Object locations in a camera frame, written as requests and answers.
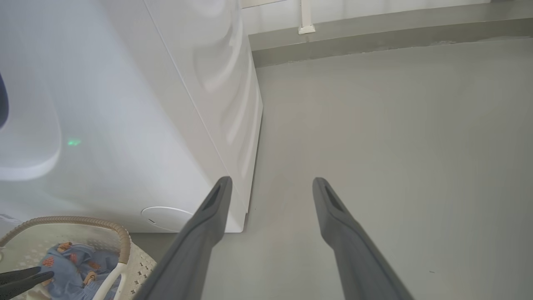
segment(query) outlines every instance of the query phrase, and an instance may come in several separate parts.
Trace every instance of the wall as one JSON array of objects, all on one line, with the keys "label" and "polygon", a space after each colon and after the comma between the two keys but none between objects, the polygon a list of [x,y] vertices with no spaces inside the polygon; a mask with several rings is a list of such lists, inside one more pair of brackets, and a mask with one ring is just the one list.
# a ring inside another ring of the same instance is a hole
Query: wall
[{"label": "wall", "polygon": [[[409,10],[488,3],[490,0],[311,0],[313,23],[363,17]],[[243,21],[248,34],[299,27],[300,0],[249,7],[243,9]]]}]

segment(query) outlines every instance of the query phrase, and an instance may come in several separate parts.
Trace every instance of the laundry basket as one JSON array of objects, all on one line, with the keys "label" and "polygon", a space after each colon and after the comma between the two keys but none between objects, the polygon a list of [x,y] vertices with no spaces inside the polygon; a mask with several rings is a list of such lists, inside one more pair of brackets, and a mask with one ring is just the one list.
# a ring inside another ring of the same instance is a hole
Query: laundry basket
[{"label": "laundry basket", "polygon": [[[0,273],[37,266],[48,249],[64,242],[120,253],[116,268],[93,300],[102,300],[119,275],[115,300],[132,299],[156,265],[116,223],[85,217],[43,217],[22,223],[0,239]],[[14,299],[26,299],[26,293]]]}]

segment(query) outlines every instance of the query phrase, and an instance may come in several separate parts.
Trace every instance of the white pipe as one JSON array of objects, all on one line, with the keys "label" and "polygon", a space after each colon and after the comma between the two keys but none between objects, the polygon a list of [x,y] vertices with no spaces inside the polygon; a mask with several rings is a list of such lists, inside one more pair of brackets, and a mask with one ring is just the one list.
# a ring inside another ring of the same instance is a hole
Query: white pipe
[{"label": "white pipe", "polygon": [[115,280],[117,280],[118,276],[122,274],[123,277],[120,278],[117,294],[115,295],[115,297],[118,299],[117,295],[122,293],[122,289],[124,288],[124,282],[126,281],[126,268],[126,264],[118,263],[117,266],[113,269],[113,271],[111,271],[111,273],[107,275],[100,288],[96,291],[93,300],[103,300],[104,297],[107,295],[107,292],[109,292],[109,290],[111,289],[113,283],[115,283]]},{"label": "white pipe", "polygon": [[301,0],[300,6],[302,9],[302,27],[298,30],[298,34],[315,32],[311,22],[311,0]]}]

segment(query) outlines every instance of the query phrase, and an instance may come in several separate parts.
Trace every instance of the gray floor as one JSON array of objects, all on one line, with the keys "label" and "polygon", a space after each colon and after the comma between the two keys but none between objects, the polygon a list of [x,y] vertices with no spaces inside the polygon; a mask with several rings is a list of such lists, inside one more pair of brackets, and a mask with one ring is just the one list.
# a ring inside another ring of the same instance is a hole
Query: gray floor
[{"label": "gray floor", "polygon": [[[311,182],[329,180],[416,299],[533,294],[533,40],[257,69],[248,223],[203,299],[342,299]],[[159,259],[168,235],[134,235]]]}]

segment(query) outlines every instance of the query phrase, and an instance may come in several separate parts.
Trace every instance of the blue clothing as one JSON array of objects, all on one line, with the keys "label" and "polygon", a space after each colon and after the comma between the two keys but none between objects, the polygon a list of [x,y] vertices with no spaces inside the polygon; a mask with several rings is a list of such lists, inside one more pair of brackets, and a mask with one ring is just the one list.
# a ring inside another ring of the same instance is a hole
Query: blue clothing
[{"label": "blue clothing", "polygon": [[[58,252],[59,244],[50,248],[41,261],[41,272],[54,271],[54,278],[45,288],[53,300],[91,300],[96,291],[118,264],[118,255],[95,251],[94,247],[73,244],[64,252]],[[83,280],[88,273],[96,273],[96,280],[86,286]],[[115,280],[105,300],[114,298],[120,283]]]}]

